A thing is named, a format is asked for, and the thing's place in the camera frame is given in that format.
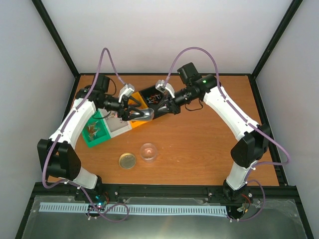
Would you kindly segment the metal scoop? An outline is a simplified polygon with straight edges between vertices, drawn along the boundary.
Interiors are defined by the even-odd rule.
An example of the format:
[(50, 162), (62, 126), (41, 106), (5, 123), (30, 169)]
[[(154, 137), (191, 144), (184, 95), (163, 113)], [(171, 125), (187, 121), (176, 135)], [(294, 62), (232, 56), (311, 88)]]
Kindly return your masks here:
[(151, 121), (155, 112), (152, 108), (145, 108), (137, 111), (131, 111), (129, 121)]

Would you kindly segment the black plastic bin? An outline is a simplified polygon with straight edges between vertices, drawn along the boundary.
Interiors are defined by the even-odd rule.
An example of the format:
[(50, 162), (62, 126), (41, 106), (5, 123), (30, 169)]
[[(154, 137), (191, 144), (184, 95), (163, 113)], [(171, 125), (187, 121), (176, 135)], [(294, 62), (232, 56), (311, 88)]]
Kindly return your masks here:
[(168, 112), (156, 111), (158, 104), (164, 98), (164, 93), (158, 91), (155, 88), (155, 85), (144, 88), (140, 90), (139, 93), (143, 98), (144, 102), (146, 103), (147, 107), (152, 108), (155, 111), (153, 120), (168, 114)]

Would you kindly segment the white plastic bin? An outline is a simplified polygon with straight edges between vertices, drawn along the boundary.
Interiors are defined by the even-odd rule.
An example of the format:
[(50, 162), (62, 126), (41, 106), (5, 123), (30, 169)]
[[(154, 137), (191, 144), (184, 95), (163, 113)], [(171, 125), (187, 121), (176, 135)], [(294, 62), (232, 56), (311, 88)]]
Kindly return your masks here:
[(104, 122), (111, 138), (132, 130), (130, 122), (121, 120), (116, 113), (111, 113), (104, 119)]

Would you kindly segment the green plastic bin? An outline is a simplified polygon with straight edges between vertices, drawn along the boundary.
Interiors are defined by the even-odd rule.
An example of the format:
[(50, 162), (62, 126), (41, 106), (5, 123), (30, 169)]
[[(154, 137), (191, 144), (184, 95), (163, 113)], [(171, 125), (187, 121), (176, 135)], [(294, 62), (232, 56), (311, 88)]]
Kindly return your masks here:
[(82, 136), (89, 148), (111, 139), (105, 119), (106, 116), (101, 110), (97, 110), (85, 124), (82, 130)]

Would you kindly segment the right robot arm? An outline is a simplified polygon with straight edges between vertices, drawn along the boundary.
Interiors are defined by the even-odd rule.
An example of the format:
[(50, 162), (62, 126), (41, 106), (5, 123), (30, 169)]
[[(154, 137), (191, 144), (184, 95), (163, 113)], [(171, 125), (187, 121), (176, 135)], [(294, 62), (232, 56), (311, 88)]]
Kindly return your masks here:
[(270, 127), (258, 124), (245, 114), (226, 93), (217, 75), (202, 76), (193, 63), (180, 67), (177, 72), (185, 88), (176, 92), (169, 83), (158, 80), (155, 88), (165, 96), (155, 111), (176, 115), (181, 106), (200, 100), (221, 117), (237, 141), (230, 152), (233, 159), (231, 171), (223, 182), (225, 199), (235, 201), (247, 185), (250, 172), (256, 169), (268, 149)]

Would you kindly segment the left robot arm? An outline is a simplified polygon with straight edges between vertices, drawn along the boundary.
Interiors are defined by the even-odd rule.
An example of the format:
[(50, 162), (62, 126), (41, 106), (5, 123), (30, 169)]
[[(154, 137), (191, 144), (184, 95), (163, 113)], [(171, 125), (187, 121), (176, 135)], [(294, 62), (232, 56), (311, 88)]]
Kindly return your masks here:
[(59, 183), (71, 184), (85, 188), (92, 200), (103, 197), (104, 188), (98, 183), (101, 178), (86, 170), (75, 152), (77, 140), (88, 120), (99, 109), (116, 112), (123, 121), (142, 121), (153, 117), (153, 110), (141, 109), (141, 104), (132, 100), (134, 87), (125, 84), (119, 96), (108, 95), (110, 78), (97, 74), (91, 85), (80, 89), (75, 95), (73, 106), (60, 127), (49, 139), (41, 139), (37, 151), (42, 170), (42, 184), (46, 189), (53, 188), (57, 183), (48, 185), (48, 176), (59, 178)]

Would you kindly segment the clear plastic jar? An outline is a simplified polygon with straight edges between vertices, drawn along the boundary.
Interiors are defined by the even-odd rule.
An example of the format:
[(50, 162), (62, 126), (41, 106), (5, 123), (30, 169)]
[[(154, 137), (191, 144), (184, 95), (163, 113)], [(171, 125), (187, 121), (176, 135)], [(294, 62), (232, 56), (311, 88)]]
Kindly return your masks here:
[(145, 143), (140, 148), (140, 156), (147, 163), (153, 163), (157, 155), (158, 150), (152, 143)]

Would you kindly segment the gold jar lid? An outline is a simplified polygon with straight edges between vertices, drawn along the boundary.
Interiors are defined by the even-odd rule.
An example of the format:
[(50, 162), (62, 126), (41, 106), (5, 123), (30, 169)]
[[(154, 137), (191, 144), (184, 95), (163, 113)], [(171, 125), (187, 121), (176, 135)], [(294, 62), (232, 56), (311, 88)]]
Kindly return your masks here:
[(136, 164), (136, 157), (132, 153), (124, 153), (119, 158), (119, 166), (123, 169), (131, 169)]

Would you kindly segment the black aluminium front rail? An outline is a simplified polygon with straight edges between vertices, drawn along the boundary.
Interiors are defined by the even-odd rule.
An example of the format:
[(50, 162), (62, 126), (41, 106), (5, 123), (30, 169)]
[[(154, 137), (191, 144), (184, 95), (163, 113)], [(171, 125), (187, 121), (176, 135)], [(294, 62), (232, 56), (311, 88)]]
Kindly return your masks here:
[(231, 204), (244, 201), (244, 195), (252, 194), (252, 198), (261, 199), (262, 191), (266, 199), (300, 199), (295, 186), (247, 186), (233, 198), (224, 195), (222, 186), (181, 186), (181, 185), (133, 185), (103, 184), (97, 189), (87, 190), (96, 201), (98, 195), (107, 195), (111, 202), (131, 197), (141, 198), (195, 198), (207, 199), (210, 203)]

